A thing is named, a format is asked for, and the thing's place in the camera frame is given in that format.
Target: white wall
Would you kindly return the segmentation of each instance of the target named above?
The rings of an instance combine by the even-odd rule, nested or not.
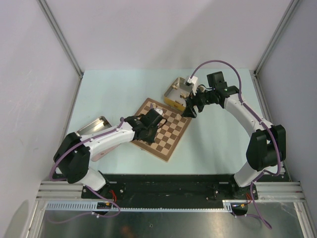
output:
[[[0,2],[0,237],[19,237],[78,77],[35,0]]]
[[[83,69],[254,69],[289,2],[48,0]]]
[[[260,72],[275,124],[287,134],[287,165],[317,223],[317,1],[304,0]]]

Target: cardboard box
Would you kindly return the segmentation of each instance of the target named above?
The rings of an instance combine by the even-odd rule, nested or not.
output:
[[[177,89],[175,89],[173,87],[173,85],[177,86],[178,81],[179,81],[179,87],[177,87]],[[164,102],[167,105],[170,105],[171,107],[174,107],[174,108],[180,110],[181,112],[183,112],[185,110],[185,107],[186,107],[185,99],[181,97],[181,93],[189,95],[193,89],[192,85],[187,86],[184,84],[184,82],[185,82],[184,78],[178,77],[169,86],[167,91],[164,93]]]

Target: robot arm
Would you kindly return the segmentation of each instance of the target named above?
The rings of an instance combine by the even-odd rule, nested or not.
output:
[[[150,109],[146,115],[131,116],[119,125],[98,133],[83,135],[72,132],[63,140],[54,156],[55,166],[69,183],[81,182],[98,191],[106,184],[104,176],[89,167],[89,161],[97,161],[113,147],[132,140],[153,143],[163,111]]]
[[[256,117],[244,106],[247,103],[239,101],[238,88],[235,86],[228,87],[222,72],[207,75],[207,78],[210,88],[203,91],[198,87],[196,93],[192,92],[186,98],[186,109],[182,116],[195,118],[197,114],[194,106],[197,107],[198,112],[202,112],[205,105],[219,104],[239,121],[250,136],[250,143],[246,153],[247,162],[234,175],[234,182],[238,187],[246,187],[263,170],[277,164],[274,146],[262,123],[259,123]],[[281,125],[274,126],[264,118],[261,119],[270,128],[277,142],[280,160],[285,160],[286,132],[284,127]]]

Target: wooden chessboard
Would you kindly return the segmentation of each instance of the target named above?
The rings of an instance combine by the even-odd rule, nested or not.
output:
[[[135,115],[146,114],[150,110],[151,103],[155,103],[158,109],[163,110],[163,117],[167,119],[167,122],[162,128],[158,129],[155,136],[155,143],[148,144],[147,142],[141,140],[135,140],[132,141],[132,143],[159,157],[165,162],[168,162],[180,138],[188,127],[191,118],[181,118],[181,120],[176,120],[176,115],[181,114],[180,111],[177,111],[168,105],[159,103],[151,98],[148,98],[143,103]],[[159,127],[164,123],[164,121],[165,120],[162,120],[159,123]]]

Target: light blue table surface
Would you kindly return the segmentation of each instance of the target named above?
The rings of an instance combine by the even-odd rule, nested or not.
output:
[[[238,86],[231,69],[200,69],[196,76],[207,86],[206,75],[223,71],[230,85]],[[163,103],[163,94],[177,78],[193,69],[87,70],[80,86],[68,133],[77,131],[99,116],[112,124],[134,115],[147,98]],[[260,115],[261,110],[248,69],[238,70],[242,93]],[[90,166],[116,174],[233,174],[246,162],[249,136],[239,122],[219,105],[205,106],[192,119],[168,163],[124,143]]]

